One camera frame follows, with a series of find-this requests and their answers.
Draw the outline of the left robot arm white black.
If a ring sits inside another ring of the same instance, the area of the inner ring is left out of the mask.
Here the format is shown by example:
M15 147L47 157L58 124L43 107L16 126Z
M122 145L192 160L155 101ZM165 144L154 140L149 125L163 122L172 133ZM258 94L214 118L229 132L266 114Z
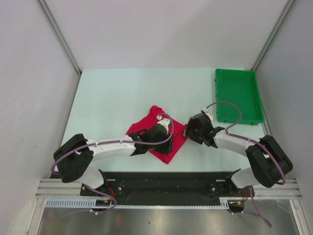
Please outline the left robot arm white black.
M154 150L171 153L174 127L168 118L148 130L140 130L117 140L93 141L83 134L76 134L53 154L52 173L58 174L63 183L80 182L91 187L96 195L104 195L108 183L101 170L91 164L110 157L130 157Z

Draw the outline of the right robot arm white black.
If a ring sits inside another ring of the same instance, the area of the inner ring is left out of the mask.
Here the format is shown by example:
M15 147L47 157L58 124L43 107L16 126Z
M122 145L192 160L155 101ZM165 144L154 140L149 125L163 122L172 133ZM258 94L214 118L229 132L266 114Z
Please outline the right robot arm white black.
M228 132L223 127L213 127L208 112L191 117L184 135L190 140L208 147L227 149L247 157L250 167L233 172L225 190L230 196L238 196L243 188L261 184L271 188L284 184L293 164L276 139L265 135L252 139Z

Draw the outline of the red t-shirt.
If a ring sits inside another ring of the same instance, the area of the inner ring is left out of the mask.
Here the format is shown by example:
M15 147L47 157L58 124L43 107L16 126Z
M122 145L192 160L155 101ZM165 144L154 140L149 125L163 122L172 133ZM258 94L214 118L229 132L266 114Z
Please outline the red t-shirt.
M153 105L147 116L145 116L142 120L140 120L137 123L134 123L130 126L128 131L126 132L127 135L131 133L135 133L141 130L148 130L150 129L154 124L157 123L157 116L164 113L164 110L156 105ZM184 137L183 131L186 127L186 125L183 125L176 120L173 120L174 125L174 134L173 134L173 141L172 141L172 151L169 154L159 153L155 150L149 150L148 152L157 157L160 161L162 161L165 164L169 164L170 161L174 158L174 156L177 154L179 149L184 145L184 143L187 141L187 137Z

